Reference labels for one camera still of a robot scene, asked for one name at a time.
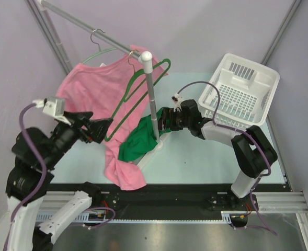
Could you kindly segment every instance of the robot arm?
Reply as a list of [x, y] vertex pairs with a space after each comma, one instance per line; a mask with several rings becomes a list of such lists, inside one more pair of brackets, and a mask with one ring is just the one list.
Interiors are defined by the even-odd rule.
[[[51, 173], [54, 166], [77, 140], [101, 143], [112, 123], [110, 118], [90, 120], [92, 112], [65, 112], [64, 102], [64, 99], [54, 97], [35, 101], [36, 107], [43, 108], [44, 113], [59, 123], [50, 138], [38, 128], [26, 129], [48, 171], [38, 192], [18, 210], [17, 206], [37, 187], [42, 167], [22, 133], [12, 147], [16, 159], [7, 180], [8, 212], [0, 221], [0, 250], [50, 251], [64, 229], [81, 212], [101, 201], [100, 189], [84, 183], [52, 219], [35, 227], [38, 210], [54, 177]], [[8, 215], [13, 212], [15, 217], [11, 222]]]
[[[180, 97], [173, 97], [173, 101], [178, 106], [177, 109], [163, 109], [158, 123], [159, 129], [178, 131], [188, 128], [193, 136], [231, 146], [241, 169], [231, 186], [231, 192], [239, 199], [246, 197], [257, 184], [260, 175], [268, 172], [259, 150], [252, 148], [253, 143], [245, 134], [219, 127], [213, 123], [212, 119], [203, 118], [193, 99], [178, 102], [179, 99]], [[272, 165], [278, 157], [261, 128], [253, 125], [246, 129], [246, 133], [256, 141], [267, 161]]]

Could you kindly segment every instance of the white basket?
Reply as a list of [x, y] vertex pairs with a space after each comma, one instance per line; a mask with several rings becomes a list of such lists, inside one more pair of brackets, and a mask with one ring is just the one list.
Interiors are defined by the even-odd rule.
[[[220, 92], [215, 120], [235, 128], [262, 125], [275, 94], [279, 74], [264, 65], [226, 54], [210, 79]], [[207, 85], [199, 98], [204, 117], [212, 118], [218, 95]]]

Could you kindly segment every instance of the white wall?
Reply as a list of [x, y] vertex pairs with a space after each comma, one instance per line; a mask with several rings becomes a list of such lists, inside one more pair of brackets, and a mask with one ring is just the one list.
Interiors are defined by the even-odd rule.
[[[170, 72], [214, 72], [228, 53], [260, 62], [292, 0], [48, 0], [124, 44], [172, 61]], [[98, 51], [90, 34], [51, 13], [75, 65]], [[102, 48], [109, 48], [105, 43]], [[110, 63], [121, 52], [99, 57]]]
[[289, 179], [308, 203], [308, 1], [304, 1], [269, 67], [281, 79], [270, 109]]
[[[0, 216], [7, 209], [19, 113], [33, 99], [53, 95], [64, 77], [25, 1], [0, 1]], [[47, 132], [53, 125], [38, 110], [27, 113], [25, 122]]]

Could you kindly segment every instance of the clothes hanger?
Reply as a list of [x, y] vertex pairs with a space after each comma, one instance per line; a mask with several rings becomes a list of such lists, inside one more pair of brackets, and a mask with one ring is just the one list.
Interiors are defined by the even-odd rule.
[[[109, 51], [113, 51], [113, 50], [116, 50], [117, 48], [109, 48], [109, 49], [105, 49], [105, 50], [101, 50], [101, 47], [100, 47], [100, 44], [97, 43], [97, 42], [94, 42], [93, 39], [92, 39], [92, 36], [94, 34], [94, 32], [96, 32], [97, 30], [105, 33], [104, 31], [102, 31], [101, 29], [95, 29], [92, 31], [91, 33], [91, 36], [90, 36], [90, 40], [92, 43], [94, 44], [97, 44], [98, 47], [99, 47], [99, 52], [95, 53], [94, 55], [88, 57], [87, 59], [85, 59], [82, 64], [85, 64], [87, 63], [88, 61], [90, 61], [91, 59], [99, 56], [99, 55], [102, 55], [106, 52], [109, 52]], [[127, 85], [127, 88], [126, 88], [126, 92], [125, 94], [123, 95], [123, 98], [120, 100], [117, 108], [115, 109], [115, 111], [113, 112], [113, 115], [112, 115], [112, 118], [115, 117], [115, 115], [117, 114], [118, 110], [120, 109], [121, 105], [124, 103], [124, 102], [127, 102], [132, 96], [133, 94], [143, 85], [143, 83], [145, 82], [146, 79], [144, 79], [136, 88], [135, 90], [129, 95], [129, 91], [133, 85], [133, 83], [144, 73], [144, 70], [143, 69], [140, 69], [138, 70], [137, 72], [135, 71], [135, 66], [133, 64], [131, 64], [129, 62], [129, 59], [130, 59], [130, 56], [135, 52], [135, 51], [138, 51], [138, 50], [132, 50], [129, 55], [128, 55], [128, 63], [130, 65], [133, 66], [133, 69], [134, 69], [134, 75], [131, 77], [131, 79], [129, 80], [128, 82], [128, 85]], [[159, 63], [157, 63], [156, 65], [153, 66], [153, 69], [157, 68], [158, 66], [162, 65], [163, 63], [167, 63], [168, 64], [168, 67], [163, 71], [163, 73], [157, 78], [157, 80], [153, 83], [153, 85], [155, 86], [159, 80], [161, 80], [161, 78], [168, 72], [168, 70], [170, 69], [171, 67], [171, 61], [169, 59], [164, 59], [162, 61], [160, 61]], [[138, 102], [129, 110], [129, 112], [126, 114], [126, 116], [120, 121], [120, 123], [117, 125], [117, 127], [113, 130], [113, 132], [111, 133], [111, 135], [109, 137], [107, 137], [107, 135], [105, 136], [105, 141], [108, 142], [112, 139], [112, 137], [114, 136], [114, 134], [116, 133], [116, 131], [121, 127], [121, 125], [125, 122], [125, 120], [128, 118], [128, 116], [135, 110], [135, 108], [141, 103], [141, 101], [145, 98], [145, 96], [148, 94], [148, 92], [146, 92], [145, 94], [142, 95], [142, 97], [138, 100]]]
[[[163, 71], [163, 73], [156, 79], [156, 81], [154, 82], [154, 86], [158, 83], [159, 80], [161, 80], [161, 78], [167, 73], [167, 71], [170, 69], [171, 67], [171, 61], [170, 59], [164, 59], [162, 61], [160, 61], [159, 63], [155, 64], [153, 66], [153, 69], [159, 67], [160, 65], [162, 65], [163, 63], [167, 63], [168, 67]], [[127, 102], [132, 96], [133, 94], [143, 85], [143, 83], [146, 81], [146, 79], [144, 79], [136, 88], [135, 90], [128, 96], [128, 93], [132, 87], [132, 85], [134, 84], [134, 82], [141, 76], [145, 74], [143, 69], [138, 70], [137, 72], [134, 73], [134, 75], [131, 77], [131, 79], [128, 82], [126, 91], [122, 97], [122, 99], [120, 100], [117, 108], [115, 109], [114, 113], [112, 114], [112, 118], [115, 117], [115, 115], [117, 114], [118, 110], [120, 109], [121, 105], [124, 102]], [[107, 137], [107, 135], [105, 136], [105, 141], [108, 142], [112, 139], [112, 137], [114, 136], [114, 134], [116, 133], [116, 131], [121, 127], [121, 125], [125, 122], [125, 120], [128, 118], [128, 116], [135, 110], [135, 108], [141, 103], [141, 101], [145, 98], [145, 96], [147, 96], [148, 91], [145, 92], [145, 94], [142, 95], [142, 97], [138, 100], [138, 102], [136, 102], [136, 104], [129, 110], [129, 112], [126, 114], [126, 116], [119, 122], [119, 124], [116, 126], [116, 128], [113, 130], [113, 132], [111, 133], [110, 136]]]
[[97, 57], [97, 56], [99, 56], [99, 55], [102, 55], [102, 54], [104, 54], [104, 53], [106, 53], [106, 52], [114, 51], [114, 50], [117, 49], [117, 48], [115, 48], [115, 47], [112, 47], [112, 48], [109, 48], [109, 49], [101, 50], [100, 44], [97, 43], [97, 42], [95, 42], [95, 41], [93, 41], [93, 39], [92, 39], [93, 34], [94, 34], [97, 30], [99, 30], [99, 31], [102, 32], [102, 33], [106, 33], [106, 32], [104, 32], [104, 31], [101, 30], [101, 29], [95, 29], [95, 30], [93, 30], [93, 31], [91, 32], [90, 40], [91, 40], [92, 43], [98, 45], [99, 52], [97, 52], [97, 53], [95, 53], [95, 54], [89, 56], [88, 58], [86, 58], [86, 59], [82, 62], [82, 64], [87, 63], [88, 61], [90, 61], [91, 59], [93, 59], [93, 58], [95, 58], [95, 57]]

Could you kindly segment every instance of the pink t-shirt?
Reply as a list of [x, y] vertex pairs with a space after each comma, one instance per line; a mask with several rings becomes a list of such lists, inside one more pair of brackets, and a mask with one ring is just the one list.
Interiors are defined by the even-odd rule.
[[[132, 45], [131, 49], [137, 49], [141, 54], [145, 48]], [[135, 66], [135, 70], [143, 68], [143, 65], [136, 59], [130, 58], [130, 63]], [[162, 67], [153, 70], [153, 81], [155, 81], [164, 71]], [[121, 98], [123, 97], [130, 78], [134, 75], [133, 66], [128, 63], [128, 55], [113, 64], [102, 67], [90, 67], [78, 64], [62, 82], [57, 91], [57, 96], [65, 98], [65, 110], [71, 112], [92, 111], [91, 119], [109, 118], [112, 116]], [[145, 79], [141, 75], [132, 85], [129, 94]], [[113, 123], [108, 129], [110, 136], [119, 122], [126, 116], [128, 111], [147, 91], [146, 82], [123, 103], [113, 119]], [[131, 163], [118, 160], [119, 147], [127, 139], [128, 135], [138, 126], [142, 113], [148, 104], [146, 96], [135, 110], [128, 116], [113, 138], [105, 142], [105, 175], [122, 190], [135, 190], [146, 185], [140, 169]]]

